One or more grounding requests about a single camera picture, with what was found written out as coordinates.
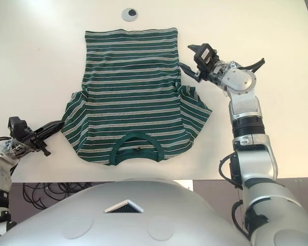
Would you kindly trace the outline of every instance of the t-shirt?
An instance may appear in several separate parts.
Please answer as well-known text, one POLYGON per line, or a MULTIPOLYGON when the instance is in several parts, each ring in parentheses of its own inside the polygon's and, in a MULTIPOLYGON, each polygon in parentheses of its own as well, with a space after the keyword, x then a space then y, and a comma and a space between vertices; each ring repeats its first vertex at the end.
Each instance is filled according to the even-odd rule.
POLYGON ((211 110, 181 85, 177 35, 176 28, 86 31, 82 90, 67 104, 62 129, 80 158, 161 161, 192 147, 211 110))

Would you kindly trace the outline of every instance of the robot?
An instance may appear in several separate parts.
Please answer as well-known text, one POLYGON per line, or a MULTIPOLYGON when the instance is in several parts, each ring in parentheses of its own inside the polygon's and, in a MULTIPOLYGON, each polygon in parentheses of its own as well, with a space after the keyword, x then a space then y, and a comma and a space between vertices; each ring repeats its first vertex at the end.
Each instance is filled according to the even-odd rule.
POLYGON ((234 152, 223 158, 219 173, 243 199, 232 207, 236 230, 199 195, 162 179, 129 179, 83 190, 15 225, 9 214, 11 173, 32 151, 49 155, 43 142, 63 122, 32 131, 18 117, 9 119, 11 138, 0 144, 0 245, 308 245, 308 213, 284 186, 276 182, 278 168, 255 95, 255 72, 264 59, 242 67, 224 62, 209 44, 188 46, 195 52, 195 73, 211 81, 230 98, 234 152), (229 160, 231 178, 221 168, 229 160), (234 212, 244 205, 243 230, 234 212))

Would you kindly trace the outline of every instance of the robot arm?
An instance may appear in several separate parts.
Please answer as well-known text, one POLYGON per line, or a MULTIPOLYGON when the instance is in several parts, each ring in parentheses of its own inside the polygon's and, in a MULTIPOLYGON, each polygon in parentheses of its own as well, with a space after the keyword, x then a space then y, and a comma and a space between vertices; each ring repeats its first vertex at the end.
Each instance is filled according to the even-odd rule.
POLYGON ((36 131, 32 131, 24 120, 18 117, 10 117, 8 128, 10 137, 0 137, 0 224, 3 232, 9 230, 14 223, 9 214, 9 191, 11 188, 11 175, 19 163, 20 158, 30 152, 43 151, 46 156, 50 152, 46 150, 43 142, 46 138, 58 132, 64 123, 53 121, 36 131))
POLYGON ((180 64, 196 81, 209 80, 230 98, 229 115, 233 127, 234 153, 230 159, 231 179, 243 190, 245 227, 242 233, 252 245, 308 245, 308 213, 291 192, 276 182, 278 168, 269 136, 262 121, 259 100, 255 95, 256 72, 264 59, 248 67, 219 60, 209 44, 188 46, 195 52, 199 71, 180 64))

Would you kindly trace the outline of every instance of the floor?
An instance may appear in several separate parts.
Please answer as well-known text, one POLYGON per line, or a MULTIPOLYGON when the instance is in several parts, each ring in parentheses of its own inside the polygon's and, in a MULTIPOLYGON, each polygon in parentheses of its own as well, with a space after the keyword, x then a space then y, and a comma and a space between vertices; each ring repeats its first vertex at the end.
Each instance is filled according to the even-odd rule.
MULTIPOLYGON (((285 185, 308 211, 308 178, 280 179, 278 182, 285 185)), ((195 180, 194 191, 210 203, 224 219, 232 222, 230 216, 232 205, 241 197, 238 190, 224 180, 195 180)), ((50 198, 44 196, 43 199, 48 204, 55 204, 55 201, 50 198)), ((21 222, 40 211, 34 208, 32 204, 24 201, 22 184, 20 183, 14 183, 12 186, 10 210, 13 220, 16 222, 21 222)), ((242 208, 237 211, 239 220, 243 214, 242 208)))

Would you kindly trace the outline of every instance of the shirt sleeve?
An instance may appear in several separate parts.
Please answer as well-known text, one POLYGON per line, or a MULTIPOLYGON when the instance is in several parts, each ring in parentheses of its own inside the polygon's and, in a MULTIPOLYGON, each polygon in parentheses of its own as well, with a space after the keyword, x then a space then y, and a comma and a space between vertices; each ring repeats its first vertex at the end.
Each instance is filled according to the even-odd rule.
POLYGON ((193 141, 210 117, 212 110, 201 101, 195 87, 181 86, 179 92, 182 122, 190 140, 193 141))

